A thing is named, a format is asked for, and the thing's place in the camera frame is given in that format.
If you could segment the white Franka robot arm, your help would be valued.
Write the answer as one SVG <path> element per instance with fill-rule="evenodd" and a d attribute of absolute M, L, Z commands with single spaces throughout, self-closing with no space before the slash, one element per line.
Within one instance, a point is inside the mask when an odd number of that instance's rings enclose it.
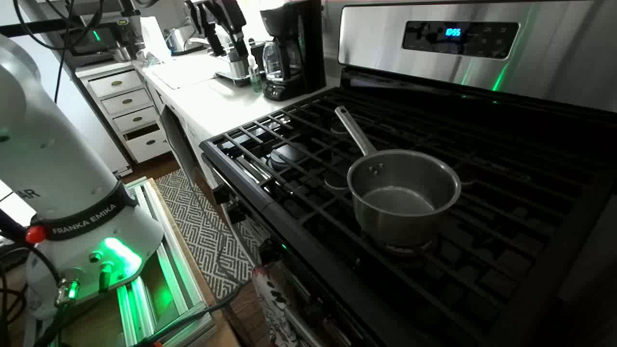
<path fill-rule="evenodd" d="M 160 226 L 89 149 L 40 86 L 33 59 L 0 39 L 0 180 L 33 211 L 29 313 L 46 321 L 135 280 Z"/>

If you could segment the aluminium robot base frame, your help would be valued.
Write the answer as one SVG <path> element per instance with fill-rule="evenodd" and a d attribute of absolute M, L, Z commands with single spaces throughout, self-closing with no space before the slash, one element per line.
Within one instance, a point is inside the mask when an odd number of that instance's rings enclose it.
<path fill-rule="evenodd" d="M 137 347 L 154 338 L 152 347 L 199 347 L 216 332 L 210 315 L 189 321 L 208 307 L 199 280 L 189 265 L 175 222 L 154 180 L 135 180 L 127 192 L 162 230 L 162 244 L 148 259 L 139 278 L 116 292 L 125 347 Z"/>

